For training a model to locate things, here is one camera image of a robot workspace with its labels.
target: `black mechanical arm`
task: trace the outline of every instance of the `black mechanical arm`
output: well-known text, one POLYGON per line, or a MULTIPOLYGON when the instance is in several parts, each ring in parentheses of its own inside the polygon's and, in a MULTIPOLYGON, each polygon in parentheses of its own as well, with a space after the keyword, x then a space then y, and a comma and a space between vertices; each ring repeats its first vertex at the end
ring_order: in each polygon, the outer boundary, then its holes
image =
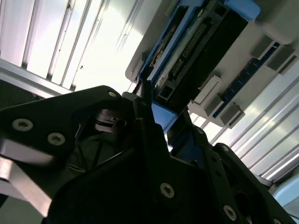
POLYGON ((211 146, 184 111, 168 133, 151 93, 100 86, 0 111, 0 178, 48 224, 292 224, 267 189, 224 144, 211 146), (116 155, 73 177, 80 139, 109 132, 116 155))

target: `white slatted ceiling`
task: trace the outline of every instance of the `white slatted ceiling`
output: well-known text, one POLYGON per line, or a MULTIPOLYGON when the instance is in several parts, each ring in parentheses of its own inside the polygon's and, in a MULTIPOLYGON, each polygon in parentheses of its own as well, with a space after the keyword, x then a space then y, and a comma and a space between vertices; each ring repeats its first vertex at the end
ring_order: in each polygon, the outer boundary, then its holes
POLYGON ((65 88, 127 91, 124 71, 162 0, 2 0, 0 58, 65 88))

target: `bright light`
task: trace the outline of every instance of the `bright light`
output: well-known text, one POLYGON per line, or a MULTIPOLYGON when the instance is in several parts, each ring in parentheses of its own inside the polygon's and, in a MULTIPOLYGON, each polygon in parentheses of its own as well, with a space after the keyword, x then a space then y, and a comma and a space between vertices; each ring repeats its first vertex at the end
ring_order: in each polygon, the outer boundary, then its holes
POLYGON ((190 114, 190 118, 191 118, 191 121, 193 123, 198 118, 198 115, 195 114, 195 113, 192 113, 192 114, 190 114))
POLYGON ((131 81, 125 76, 142 35, 134 28, 130 31, 121 51, 115 51, 118 38, 125 25, 119 12, 109 7, 90 51, 83 59, 83 69, 75 77, 76 90, 99 85, 110 86, 122 94, 128 91, 131 81))
POLYGON ((278 172, 280 172, 282 169, 284 169, 287 165, 289 165, 291 162, 293 162, 295 159, 299 157, 299 154, 295 155, 293 158, 291 158, 288 162, 286 162, 284 165, 282 165, 280 168, 275 170, 272 174, 270 174, 268 177, 266 177, 267 180, 271 180, 273 176, 275 176, 278 172))

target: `hex bolt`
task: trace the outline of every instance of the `hex bolt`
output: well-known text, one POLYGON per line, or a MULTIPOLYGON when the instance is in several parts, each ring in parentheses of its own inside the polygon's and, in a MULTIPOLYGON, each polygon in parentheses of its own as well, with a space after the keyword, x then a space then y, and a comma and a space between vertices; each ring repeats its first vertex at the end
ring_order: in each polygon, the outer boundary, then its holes
POLYGON ((33 123, 28 119, 16 119, 13 121, 13 128, 19 132, 27 132, 33 128, 33 123))
POLYGON ((168 184, 168 183, 162 183, 160 185, 160 190, 161 190, 161 193, 167 197, 167 198, 173 198, 174 197, 174 189, 173 187, 168 184))
POLYGON ((227 217, 229 217, 230 220, 232 220, 232 221, 237 220, 237 215, 232 207, 230 207, 229 205, 224 205, 223 210, 224 210, 225 214, 227 215, 227 217))
POLYGON ((60 133, 51 133, 48 135, 48 142, 54 146, 60 146, 65 143, 65 137, 60 133))
POLYGON ((114 92, 109 92, 108 93, 111 97, 116 97, 117 95, 114 92))

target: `gray surface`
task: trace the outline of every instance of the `gray surface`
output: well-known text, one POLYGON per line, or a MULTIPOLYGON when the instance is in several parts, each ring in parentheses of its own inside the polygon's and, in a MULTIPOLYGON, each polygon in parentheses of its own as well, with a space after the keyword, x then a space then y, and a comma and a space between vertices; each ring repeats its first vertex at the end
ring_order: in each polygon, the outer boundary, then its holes
POLYGON ((9 197, 0 209, 1 224, 40 224, 43 217, 28 202, 9 197))

